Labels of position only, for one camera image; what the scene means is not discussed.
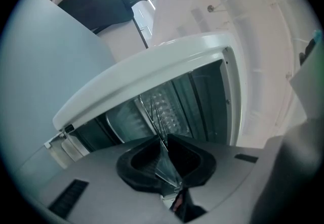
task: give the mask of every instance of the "screw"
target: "screw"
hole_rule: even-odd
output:
[[[209,6],[207,7],[207,11],[208,11],[209,13],[213,12],[214,9],[215,9],[215,8],[214,8],[213,5],[209,5]]]
[[[293,76],[293,75],[291,74],[291,72],[288,72],[288,73],[286,74],[286,79],[289,80],[292,76]]]

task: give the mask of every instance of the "black slot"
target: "black slot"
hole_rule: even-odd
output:
[[[215,172],[216,160],[212,154],[184,139],[187,138],[168,134],[169,158],[182,177],[183,188],[202,186]]]
[[[245,154],[237,154],[237,155],[235,155],[234,158],[244,160],[244,161],[247,161],[247,162],[250,162],[250,163],[256,163],[258,161],[257,157],[249,156],[249,155],[245,155]]]
[[[74,180],[52,203],[49,210],[61,218],[66,218],[89,183]]]

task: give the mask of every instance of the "white wall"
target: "white wall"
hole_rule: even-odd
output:
[[[43,147],[65,102],[115,60],[104,42],[49,0],[20,0],[0,43],[0,149],[36,195],[60,171]]]
[[[209,13],[213,5],[218,12]],[[306,0],[157,0],[152,43],[200,32],[228,30],[239,44],[238,62],[246,74],[246,93],[238,145],[263,147],[301,119],[303,110],[289,85],[305,50],[320,25]]]
[[[109,45],[116,62],[124,60],[146,49],[132,20],[125,23],[110,25],[99,32],[98,36]]]

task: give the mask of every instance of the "vent slot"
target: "vent slot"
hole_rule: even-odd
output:
[[[245,155],[245,154],[237,154],[237,155],[235,155],[234,158],[237,158],[237,159],[243,160],[243,161],[247,161],[250,163],[256,163],[258,161],[257,157],[249,156],[249,155]]]
[[[66,218],[88,184],[88,182],[74,180],[52,203],[49,210],[61,218]]]

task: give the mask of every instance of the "washing machine lid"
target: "washing machine lid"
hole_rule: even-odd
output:
[[[218,60],[226,64],[232,135],[237,136],[245,109],[244,72],[238,72],[237,45],[228,32],[199,34],[142,51],[108,68],[76,92],[53,118],[57,130],[76,129],[159,84]]]

